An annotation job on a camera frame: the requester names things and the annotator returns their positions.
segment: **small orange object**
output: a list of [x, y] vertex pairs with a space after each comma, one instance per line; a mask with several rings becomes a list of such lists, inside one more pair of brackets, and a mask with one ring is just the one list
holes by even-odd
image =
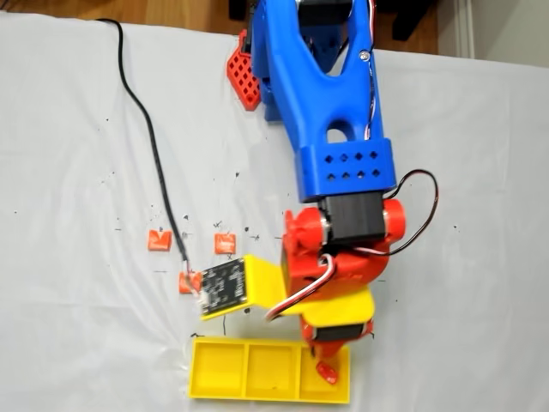
[[326, 362], [323, 362], [320, 360], [317, 363], [317, 372], [330, 385], [337, 384], [338, 373], [333, 367], [328, 365]]
[[[190, 274], [190, 282], [196, 290], [200, 290], [202, 287], [202, 272], [192, 272]], [[179, 272], [179, 292], [181, 294], [190, 294], [189, 285], [185, 281], [185, 272]]]
[[214, 235], [216, 255], [230, 255], [237, 251], [237, 235], [234, 233], [216, 233]]
[[242, 44], [247, 30], [243, 30], [238, 36], [237, 49], [226, 64], [226, 75], [242, 101], [244, 108], [254, 111], [259, 105], [261, 95], [259, 80], [251, 73], [251, 55], [242, 53]]
[[172, 231], [149, 230], [148, 249], [150, 251], [170, 251], [172, 247]]

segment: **black cable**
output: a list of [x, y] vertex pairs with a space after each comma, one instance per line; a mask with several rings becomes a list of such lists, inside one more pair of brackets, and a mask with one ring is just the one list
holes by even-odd
[[432, 202], [431, 213], [427, 217], [427, 220], [425, 221], [425, 223], [419, 228], [419, 230], [416, 233], [414, 233], [413, 236], [404, 245], [399, 246], [396, 249], [394, 249], [393, 251], [391, 251], [390, 256], [395, 255], [396, 253], [398, 253], [400, 251], [403, 251], [404, 249], [409, 247], [427, 229], [427, 227], [431, 224], [432, 218], [435, 217], [435, 213], [437, 212], [438, 182], [437, 182], [437, 178], [435, 178], [435, 175], [432, 174], [431, 172], [429, 172], [428, 170], [415, 169], [415, 170], [412, 170], [412, 171], [406, 173], [404, 175], [404, 177], [401, 179], [401, 182], [398, 184], [398, 186], [396, 186], [396, 190], [393, 193], [391, 193], [390, 195], [388, 195], [386, 198], [387, 199], [392, 199], [393, 197], [398, 195], [398, 192], [401, 191], [402, 186], [404, 186], [404, 183], [409, 178], [411, 178], [414, 174], [426, 174], [427, 176], [429, 176], [432, 179], [432, 183], [435, 185], [435, 198]]
[[343, 54], [343, 52], [345, 51], [345, 49], [347, 48], [348, 45], [349, 45], [349, 38], [347, 37], [343, 41], [343, 43], [341, 44], [340, 50], [337, 52], [337, 58], [339, 58], [339, 56], [341, 56], [341, 54]]
[[181, 233], [179, 232], [178, 224], [175, 222], [175, 218], [173, 217], [172, 206], [170, 204], [170, 198], [168, 196], [168, 191], [166, 188], [166, 181], [164, 179], [164, 172], [162, 170], [162, 164], [160, 163], [160, 156], [158, 153], [158, 148], [156, 146], [156, 137], [154, 135], [153, 122], [151, 121], [151, 118], [148, 115], [148, 112], [145, 106], [139, 101], [139, 99], [137, 99], [136, 94], [131, 90], [130, 86], [128, 85], [128, 82], [126, 81], [126, 75], [124, 74], [124, 64], [122, 59], [122, 51], [124, 48], [124, 32], [122, 30], [122, 26], [118, 21], [112, 20], [112, 19], [98, 19], [98, 21], [114, 24], [118, 29], [118, 69], [120, 71], [120, 78], [122, 79], [122, 84], [124, 85], [124, 88], [130, 95], [131, 99], [137, 104], [137, 106], [143, 113], [143, 116], [145, 117], [145, 121], [147, 122], [148, 134], [150, 136], [151, 146], [153, 148], [154, 165], [156, 166], [156, 172], [158, 173], [158, 180], [160, 182], [160, 190], [162, 191], [162, 199], [164, 200], [164, 207], [166, 208], [168, 221], [170, 222], [170, 226], [172, 227], [173, 236], [175, 237], [175, 241], [176, 241], [176, 244], [178, 245], [179, 252], [181, 253], [181, 258], [183, 259], [184, 262], [187, 262], [187, 274], [189, 276], [190, 275], [189, 256], [187, 255], [187, 250], [185, 249], [183, 239], [181, 238]]

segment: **red grid base part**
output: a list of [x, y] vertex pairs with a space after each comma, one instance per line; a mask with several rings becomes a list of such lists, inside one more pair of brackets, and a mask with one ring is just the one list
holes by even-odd
[[226, 75], [244, 108], [254, 111], [259, 105], [261, 95], [259, 80], [251, 73], [251, 55], [241, 52], [246, 33], [247, 31], [243, 30], [238, 36], [238, 47], [226, 64]]

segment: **screw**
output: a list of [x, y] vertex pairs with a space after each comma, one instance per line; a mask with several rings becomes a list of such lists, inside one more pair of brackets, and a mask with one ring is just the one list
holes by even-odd
[[363, 62], [367, 62], [370, 60], [370, 52], [367, 50], [361, 51], [359, 55], [360, 55], [360, 60], [362, 60]]

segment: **red small block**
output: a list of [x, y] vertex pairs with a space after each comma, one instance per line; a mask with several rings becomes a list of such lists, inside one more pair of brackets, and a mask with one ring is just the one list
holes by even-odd
[[170, 251], [172, 247], [172, 231], [148, 231], [148, 249], [150, 251]]
[[338, 379], [337, 371], [321, 360], [317, 363], [317, 372], [323, 379], [331, 385], [335, 385]]
[[[196, 290], [200, 290], [202, 287], [202, 272], [192, 272], [190, 274], [190, 281]], [[190, 294], [189, 285], [185, 281], [185, 273], [179, 272], [179, 292], [181, 294]]]
[[216, 233], [214, 235], [216, 255], [230, 255], [237, 251], [237, 235], [234, 233]]

